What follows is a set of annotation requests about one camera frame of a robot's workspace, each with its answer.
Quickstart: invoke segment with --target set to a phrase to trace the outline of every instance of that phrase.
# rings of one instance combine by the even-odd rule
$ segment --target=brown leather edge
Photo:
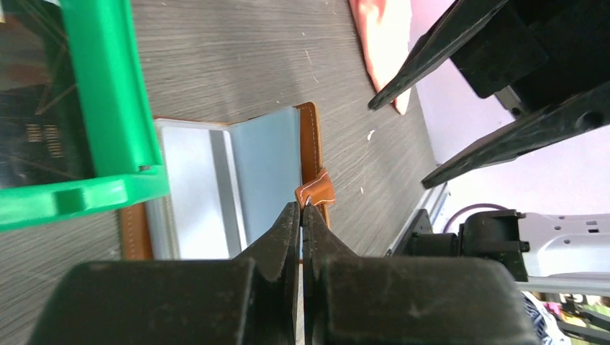
[[[122,252],[125,260],[153,259],[146,206],[138,203],[119,210]]]
[[[316,179],[324,167],[322,164],[322,136],[320,135],[320,120],[318,108],[313,102],[295,106],[301,112],[301,178],[303,184]],[[330,228],[328,205],[319,204],[317,208],[322,213]]]

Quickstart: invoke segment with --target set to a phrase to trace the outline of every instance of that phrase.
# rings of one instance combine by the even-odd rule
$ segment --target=white speck
[[[307,49],[305,49],[305,55],[307,55],[307,60],[309,60],[309,64],[313,65],[313,63],[311,62],[311,58],[309,57],[309,53],[307,52]]]

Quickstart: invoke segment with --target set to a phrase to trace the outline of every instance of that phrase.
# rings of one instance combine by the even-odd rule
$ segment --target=open wallet
[[[155,128],[170,195],[119,211],[125,259],[235,257],[295,198],[329,226],[314,103],[232,124],[156,118]]]

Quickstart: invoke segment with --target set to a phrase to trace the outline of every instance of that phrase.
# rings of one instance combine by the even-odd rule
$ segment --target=green tray
[[[169,193],[129,0],[62,0],[61,6],[95,178],[0,190],[0,231]]]

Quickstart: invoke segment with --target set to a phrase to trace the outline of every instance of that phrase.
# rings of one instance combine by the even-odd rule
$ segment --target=pink cloth
[[[377,91],[392,80],[409,54],[411,0],[350,0],[352,14],[362,40],[366,69]],[[411,90],[396,100],[404,115]]]

